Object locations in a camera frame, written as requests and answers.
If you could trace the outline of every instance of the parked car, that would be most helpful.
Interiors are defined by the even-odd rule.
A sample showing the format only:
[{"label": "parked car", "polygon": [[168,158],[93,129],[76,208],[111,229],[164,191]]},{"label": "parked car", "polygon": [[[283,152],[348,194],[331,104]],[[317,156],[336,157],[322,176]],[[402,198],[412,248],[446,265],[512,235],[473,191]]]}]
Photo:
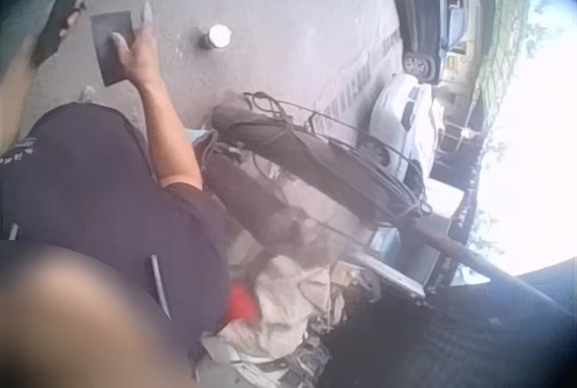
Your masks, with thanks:
[{"label": "parked car", "polygon": [[405,44],[403,67],[420,81],[438,84],[446,53],[467,30],[467,0],[396,0]]},{"label": "parked car", "polygon": [[431,86],[400,73],[380,92],[361,151],[379,162],[415,192],[433,169],[443,108],[434,103]]}]

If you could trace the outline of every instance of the car tire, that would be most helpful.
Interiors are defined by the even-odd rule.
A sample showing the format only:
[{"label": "car tire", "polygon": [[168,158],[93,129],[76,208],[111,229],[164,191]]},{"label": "car tire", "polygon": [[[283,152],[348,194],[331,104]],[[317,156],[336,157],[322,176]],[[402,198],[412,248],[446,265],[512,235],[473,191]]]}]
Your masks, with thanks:
[{"label": "car tire", "polygon": [[406,52],[403,56],[403,69],[419,81],[429,82],[435,74],[435,62],[425,54]]},{"label": "car tire", "polygon": [[381,143],[375,142],[373,140],[367,140],[359,144],[358,149],[362,157],[371,161],[375,161],[383,167],[387,167],[390,163],[389,152],[387,151],[387,148],[385,148],[385,146]]},{"label": "car tire", "polygon": [[425,190],[425,183],[423,182],[423,169],[417,161],[410,161],[403,182],[417,197],[423,193]]}]

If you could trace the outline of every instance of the tree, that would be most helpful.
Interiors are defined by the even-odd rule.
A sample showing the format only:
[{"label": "tree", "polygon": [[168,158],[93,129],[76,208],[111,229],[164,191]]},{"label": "tree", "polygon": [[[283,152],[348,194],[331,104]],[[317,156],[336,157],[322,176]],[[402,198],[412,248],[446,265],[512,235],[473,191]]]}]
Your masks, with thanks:
[{"label": "tree", "polygon": [[549,36],[549,31],[546,27],[539,23],[528,23],[525,26],[524,40],[527,56],[529,59],[534,59],[536,53],[541,50],[543,41]]}]

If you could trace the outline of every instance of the pavement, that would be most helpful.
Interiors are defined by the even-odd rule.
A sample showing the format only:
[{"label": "pavement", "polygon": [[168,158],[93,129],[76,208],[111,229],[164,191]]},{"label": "pavement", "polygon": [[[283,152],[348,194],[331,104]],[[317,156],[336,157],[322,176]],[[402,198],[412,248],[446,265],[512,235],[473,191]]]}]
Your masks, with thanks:
[{"label": "pavement", "polygon": [[[15,0],[3,8],[0,59],[4,69],[23,34],[52,0]],[[185,125],[193,127],[227,91],[262,90],[322,110],[353,87],[363,65],[378,83],[400,70],[400,41],[383,56],[398,29],[394,0],[150,0],[160,46],[161,71]],[[129,9],[138,25],[144,0],[93,0],[88,15]],[[233,32],[221,51],[203,51],[199,37],[215,24]],[[104,88],[96,64],[89,16],[41,68],[24,121],[26,131],[46,111],[96,88],[98,102],[143,125],[136,91],[123,82]],[[339,115],[354,120],[351,98]]]}]

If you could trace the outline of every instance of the red object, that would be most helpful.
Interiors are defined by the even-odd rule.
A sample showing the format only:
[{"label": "red object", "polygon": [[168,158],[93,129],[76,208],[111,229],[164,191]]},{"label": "red object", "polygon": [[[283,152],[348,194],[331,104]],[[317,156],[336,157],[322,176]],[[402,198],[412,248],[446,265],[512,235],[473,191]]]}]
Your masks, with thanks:
[{"label": "red object", "polygon": [[231,284],[231,297],[228,301],[228,311],[224,318],[226,323],[238,319],[243,319],[250,323],[257,320],[259,316],[259,305],[252,293],[244,284]]}]

